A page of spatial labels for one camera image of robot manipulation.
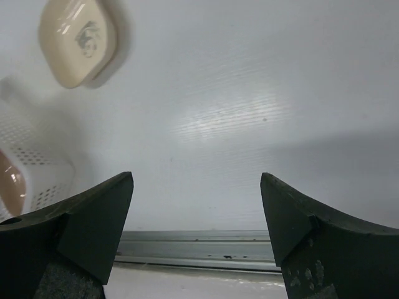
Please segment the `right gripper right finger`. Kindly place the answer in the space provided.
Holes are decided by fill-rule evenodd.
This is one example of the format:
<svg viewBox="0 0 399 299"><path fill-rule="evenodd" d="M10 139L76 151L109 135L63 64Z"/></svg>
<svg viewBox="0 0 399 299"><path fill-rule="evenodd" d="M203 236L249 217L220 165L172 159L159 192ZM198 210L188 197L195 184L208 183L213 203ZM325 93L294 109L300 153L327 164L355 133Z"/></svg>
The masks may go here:
<svg viewBox="0 0 399 299"><path fill-rule="evenodd" d="M270 173L260 188L289 298L398 298L398 229L340 212Z"/></svg>

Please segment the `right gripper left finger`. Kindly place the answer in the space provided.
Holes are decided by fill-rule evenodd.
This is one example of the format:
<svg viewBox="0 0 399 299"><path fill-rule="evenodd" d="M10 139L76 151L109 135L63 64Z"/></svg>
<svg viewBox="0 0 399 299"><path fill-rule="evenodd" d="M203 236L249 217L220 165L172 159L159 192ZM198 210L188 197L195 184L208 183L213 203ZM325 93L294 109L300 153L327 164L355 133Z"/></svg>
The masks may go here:
<svg viewBox="0 0 399 299"><path fill-rule="evenodd" d="M105 298L133 194L122 172L1 222L1 298Z"/></svg>

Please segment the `brown plate front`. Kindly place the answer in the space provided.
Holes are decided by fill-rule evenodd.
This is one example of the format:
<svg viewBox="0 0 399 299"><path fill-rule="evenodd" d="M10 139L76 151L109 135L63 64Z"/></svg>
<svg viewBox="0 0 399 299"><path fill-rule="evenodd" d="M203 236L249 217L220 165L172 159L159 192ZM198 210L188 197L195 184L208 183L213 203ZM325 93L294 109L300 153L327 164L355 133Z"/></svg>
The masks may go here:
<svg viewBox="0 0 399 299"><path fill-rule="evenodd" d="M26 196L26 182L18 168L1 152L1 202L12 216L20 216Z"/></svg>

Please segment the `white plastic bin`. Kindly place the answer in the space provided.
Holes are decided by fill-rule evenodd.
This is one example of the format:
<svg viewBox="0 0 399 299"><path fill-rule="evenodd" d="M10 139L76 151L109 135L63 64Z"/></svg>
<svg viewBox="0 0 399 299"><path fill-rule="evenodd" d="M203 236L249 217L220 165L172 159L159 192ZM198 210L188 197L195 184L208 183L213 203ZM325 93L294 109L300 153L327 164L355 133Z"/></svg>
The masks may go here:
<svg viewBox="0 0 399 299"><path fill-rule="evenodd" d="M69 196L74 168L65 154L40 131L29 105L10 81L1 79L1 152L26 182L22 214L37 211ZM1 220L12 216L1 202Z"/></svg>

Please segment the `cream plate left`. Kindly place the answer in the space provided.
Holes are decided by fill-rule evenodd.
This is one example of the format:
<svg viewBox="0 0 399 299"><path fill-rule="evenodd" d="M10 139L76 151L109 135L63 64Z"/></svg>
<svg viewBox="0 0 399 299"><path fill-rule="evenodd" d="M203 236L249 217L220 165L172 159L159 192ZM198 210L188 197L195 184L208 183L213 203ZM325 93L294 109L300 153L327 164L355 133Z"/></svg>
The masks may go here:
<svg viewBox="0 0 399 299"><path fill-rule="evenodd" d="M38 39L54 78L68 89L93 80L117 48L116 27L103 1L48 1Z"/></svg>

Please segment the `aluminium rail frame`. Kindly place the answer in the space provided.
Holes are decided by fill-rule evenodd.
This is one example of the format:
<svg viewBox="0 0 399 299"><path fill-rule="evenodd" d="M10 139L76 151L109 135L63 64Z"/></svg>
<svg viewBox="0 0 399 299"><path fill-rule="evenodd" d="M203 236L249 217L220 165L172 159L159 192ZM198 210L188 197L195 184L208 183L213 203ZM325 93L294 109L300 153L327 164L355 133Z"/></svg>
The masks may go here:
<svg viewBox="0 0 399 299"><path fill-rule="evenodd" d="M117 262L277 272L266 230L126 231Z"/></svg>

